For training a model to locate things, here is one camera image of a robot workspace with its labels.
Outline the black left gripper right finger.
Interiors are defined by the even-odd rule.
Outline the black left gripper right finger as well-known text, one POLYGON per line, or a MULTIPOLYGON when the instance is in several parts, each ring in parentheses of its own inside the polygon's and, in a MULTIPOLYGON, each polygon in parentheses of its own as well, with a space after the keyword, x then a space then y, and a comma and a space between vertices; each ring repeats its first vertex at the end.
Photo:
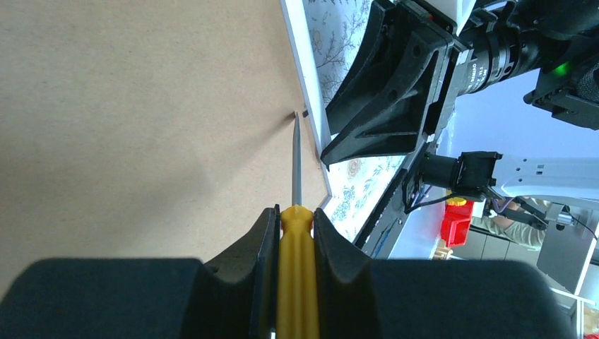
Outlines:
POLYGON ((545 279, 518 261, 373 259, 314 213, 323 338, 574 338, 545 279))

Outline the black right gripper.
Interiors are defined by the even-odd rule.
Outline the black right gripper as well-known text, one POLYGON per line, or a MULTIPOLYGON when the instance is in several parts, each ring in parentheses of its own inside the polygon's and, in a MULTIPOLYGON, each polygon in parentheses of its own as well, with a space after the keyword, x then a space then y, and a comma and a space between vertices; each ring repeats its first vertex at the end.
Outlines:
POLYGON ((321 161, 407 155, 444 128, 456 98, 538 69, 557 42, 527 21, 523 2, 455 21, 423 1, 373 1, 350 70, 326 107, 334 139, 321 161))

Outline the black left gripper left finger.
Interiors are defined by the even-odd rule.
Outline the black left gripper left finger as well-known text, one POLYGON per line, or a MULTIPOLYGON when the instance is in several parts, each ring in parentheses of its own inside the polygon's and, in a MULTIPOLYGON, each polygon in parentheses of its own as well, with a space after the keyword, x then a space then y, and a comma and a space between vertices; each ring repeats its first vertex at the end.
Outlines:
POLYGON ((47 258, 1 301, 2 338, 269 338, 280 210, 208 262, 47 258))

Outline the yellow handled screwdriver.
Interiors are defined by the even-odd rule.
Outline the yellow handled screwdriver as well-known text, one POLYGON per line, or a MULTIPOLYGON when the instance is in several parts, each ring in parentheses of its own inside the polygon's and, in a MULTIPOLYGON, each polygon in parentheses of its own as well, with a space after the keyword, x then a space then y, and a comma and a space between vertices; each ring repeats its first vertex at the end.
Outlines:
POLYGON ((277 338, 320 338, 314 213, 302 205, 301 115, 294 114, 291 206, 280 214, 275 334, 277 338))

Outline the white picture frame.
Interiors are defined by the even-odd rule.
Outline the white picture frame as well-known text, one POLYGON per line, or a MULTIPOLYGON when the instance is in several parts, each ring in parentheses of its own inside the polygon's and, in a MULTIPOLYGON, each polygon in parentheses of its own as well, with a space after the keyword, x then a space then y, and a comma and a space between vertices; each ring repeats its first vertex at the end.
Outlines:
POLYGON ((279 1, 1 2, 1 291, 57 257, 208 261, 291 204, 279 1))

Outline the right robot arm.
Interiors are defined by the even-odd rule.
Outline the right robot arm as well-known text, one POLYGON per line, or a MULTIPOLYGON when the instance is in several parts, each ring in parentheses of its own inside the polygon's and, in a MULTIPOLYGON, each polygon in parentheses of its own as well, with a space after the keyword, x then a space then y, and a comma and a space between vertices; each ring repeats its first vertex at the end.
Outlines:
POLYGON ((326 107, 332 165, 414 155, 378 211, 429 180, 467 197, 598 197, 598 2, 476 1, 463 29, 427 1, 373 1, 326 107))

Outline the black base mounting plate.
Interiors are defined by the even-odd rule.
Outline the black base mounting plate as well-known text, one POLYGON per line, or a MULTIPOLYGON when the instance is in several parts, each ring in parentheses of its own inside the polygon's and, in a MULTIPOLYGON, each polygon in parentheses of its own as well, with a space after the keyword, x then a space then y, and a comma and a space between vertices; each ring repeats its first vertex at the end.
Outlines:
POLYGON ((434 146, 422 143, 405 157, 353 240, 367 256, 377 259, 431 259, 433 256, 439 241, 443 206, 437 203, 405 213, 405 209, 437 199, 444 193, 421 181, 419 166, 427 152, 434 153, 434 146))

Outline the red plastic bin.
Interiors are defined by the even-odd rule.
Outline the red plastic bin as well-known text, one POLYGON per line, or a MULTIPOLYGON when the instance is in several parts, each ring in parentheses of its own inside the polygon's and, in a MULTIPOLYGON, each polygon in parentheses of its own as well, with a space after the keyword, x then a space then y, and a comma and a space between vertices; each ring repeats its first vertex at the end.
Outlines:
POLYGON ((473 217, 474 203, 447 203, 441 223, 441 238, 448 248, 463 246, 467 242, 473 217))

